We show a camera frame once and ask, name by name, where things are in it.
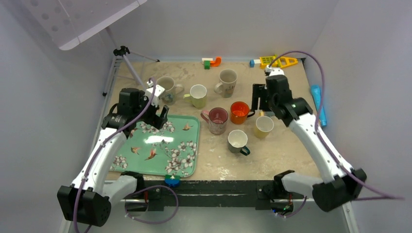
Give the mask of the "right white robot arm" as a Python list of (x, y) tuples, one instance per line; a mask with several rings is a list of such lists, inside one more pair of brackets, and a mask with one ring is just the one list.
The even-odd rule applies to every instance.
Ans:
[(314, 199), (324, 212), (355, 200), (367, 179), (363, 169), (354, 169), (327, 139), (304, 98), (293, 98), (285, 75), (271, 75), (265, 84), (252, 85), (252, 108), (272, 111), (304, 145), (321, 177), (304, 176), (287, 170), (274, 176), (272, 195), (280, 198), (298, 193)]

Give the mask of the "yellow mug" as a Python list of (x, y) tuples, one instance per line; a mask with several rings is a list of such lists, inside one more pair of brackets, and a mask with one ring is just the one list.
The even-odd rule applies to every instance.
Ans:
[(255, 121), (254, 136), (260, 139), (266, 138), (274, 128), (273, 120), (268, 116), (259, 116)]

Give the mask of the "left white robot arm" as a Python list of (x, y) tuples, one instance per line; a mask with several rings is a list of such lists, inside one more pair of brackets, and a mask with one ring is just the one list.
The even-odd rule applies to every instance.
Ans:
[(120, 91), (118, 103), (103, 118), (99, 138), (86, 164), (69, 186), (61, 186), (57, 192), (66, 220), (101, 227), (107, 222), (112, 207), (124, 197), (143, 196), (144, 179), (138, 172), (125, 171), (111, 184), (105, 184), (105, 180), (115, 156), (132, 136), (138, 122), (156, 129), (167, 122), (168, 106), (163, 107), (160, 115), (156, 113), (164, 91), (158, 84), (145, 91), (136, 88)]

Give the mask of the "lime green mug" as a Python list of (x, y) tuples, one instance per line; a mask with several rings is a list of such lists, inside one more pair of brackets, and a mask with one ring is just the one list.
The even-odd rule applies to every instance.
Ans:
[(202, 109), (206, 106), (207, 88), (201, 84), (196, 84), (190, 88), (188, 94), (183, 99), (190, 102), (194, 107)]

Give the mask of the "cream mug with basket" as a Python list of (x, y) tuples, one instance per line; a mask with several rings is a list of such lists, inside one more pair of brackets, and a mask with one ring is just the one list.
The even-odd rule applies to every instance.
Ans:
[(229, 98), (233, 95), (236, 83), (237, 73), (232, 69), (224, 69), (219, 74), (219, 82), (214, 87), (214, 92), (223, 98)]

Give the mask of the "pink mug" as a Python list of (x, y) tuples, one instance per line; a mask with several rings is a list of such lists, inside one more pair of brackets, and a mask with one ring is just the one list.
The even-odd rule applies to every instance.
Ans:
[(208, 129), (212, 134), (220, 135), (225, 132), (228, 121), (228, 112), (225, 109), (216, 107), (210, 111), (203, 110), (201, 117), (207, 122)]

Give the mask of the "dark green mug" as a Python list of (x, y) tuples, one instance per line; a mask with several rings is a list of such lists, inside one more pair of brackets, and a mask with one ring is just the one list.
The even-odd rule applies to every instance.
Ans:
[(248, 136), (242, 130), (233, 130), (227, 137), (228, 149), (231, 153), (241, 153), (244, 156), (250, 155), (247, 147)]

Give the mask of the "cream mug with seahorse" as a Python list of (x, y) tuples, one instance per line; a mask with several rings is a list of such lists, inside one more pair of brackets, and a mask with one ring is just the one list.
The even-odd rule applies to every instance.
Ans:
[(160, 77), (156, 83), (165, 89), (160, 98), (166, 105), (173, 105), (177, 100), (178, 94), (185, 90), (183, 85), (176, 84), (175, 80), (169, 76)]

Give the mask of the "orange mug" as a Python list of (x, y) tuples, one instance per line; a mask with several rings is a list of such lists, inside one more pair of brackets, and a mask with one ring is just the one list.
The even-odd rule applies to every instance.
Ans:
[(236, 101), (230, 107), (230, 120), (234, 124), (243, 124), (247, 118), (255, 115), (248, 104), (243, 101)]

